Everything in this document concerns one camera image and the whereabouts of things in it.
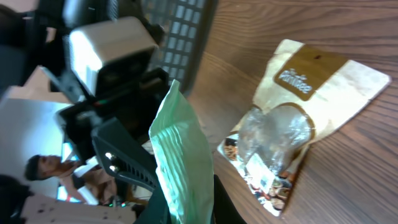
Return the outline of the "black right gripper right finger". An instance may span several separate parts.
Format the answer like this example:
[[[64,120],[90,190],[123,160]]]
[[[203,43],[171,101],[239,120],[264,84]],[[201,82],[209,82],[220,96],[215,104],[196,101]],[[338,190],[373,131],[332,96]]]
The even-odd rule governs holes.
[[[217,175],[214,175],[213,213],[216,224],[246,224]]]

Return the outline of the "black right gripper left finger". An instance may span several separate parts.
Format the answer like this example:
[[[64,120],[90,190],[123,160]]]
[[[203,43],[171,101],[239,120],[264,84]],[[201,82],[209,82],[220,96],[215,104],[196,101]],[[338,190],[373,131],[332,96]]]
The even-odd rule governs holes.
[[[171,224],[171,217],[167,201],[160,187],[152,192],[147,205],[134,205],[136,220],[133,224]]]

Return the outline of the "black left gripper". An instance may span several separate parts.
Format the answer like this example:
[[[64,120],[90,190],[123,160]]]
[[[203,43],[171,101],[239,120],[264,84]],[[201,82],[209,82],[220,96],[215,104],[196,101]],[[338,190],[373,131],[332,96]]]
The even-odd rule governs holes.
[[[149,127],[168,90],[169,74],[156,68],[60,110],[57,122],[78,160],[96,153],[107,174],[152,192],[159,186],[157,164],[140,144],[149,140]]]

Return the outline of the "teal wipes packet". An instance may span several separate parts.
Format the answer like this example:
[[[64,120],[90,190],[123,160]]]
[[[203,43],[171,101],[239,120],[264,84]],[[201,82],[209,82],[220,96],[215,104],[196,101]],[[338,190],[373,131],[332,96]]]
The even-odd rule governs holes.
[[[155,172],[172,223],[207,224],[214,205],[213,156],[197,115],[179,87],[174,80],[149,129]]]

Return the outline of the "brown snack pouch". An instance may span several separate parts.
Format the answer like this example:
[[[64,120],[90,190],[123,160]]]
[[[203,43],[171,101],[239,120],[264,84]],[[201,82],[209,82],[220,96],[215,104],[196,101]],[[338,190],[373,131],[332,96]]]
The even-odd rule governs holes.
[[[358,114],[390,76],[285,39],[268,61],[250,110],[218,151],[274,216],[284,210],[311,144]]]

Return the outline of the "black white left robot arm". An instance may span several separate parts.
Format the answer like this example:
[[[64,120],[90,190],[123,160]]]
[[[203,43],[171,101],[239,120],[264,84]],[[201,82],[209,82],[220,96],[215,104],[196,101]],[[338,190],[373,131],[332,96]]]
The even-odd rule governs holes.
[[[20,165],[60,154],[67,142],[82,163],[97,157],[115,178],[156,189],[156,165],[142,144],[170,85],[165,70],[149,66],[163,36],[140,1],[39,1],[27,12],[1,6],[1,91],[24,86],[40,68],[68,99],[24,100],[1,116],[1,138]]]

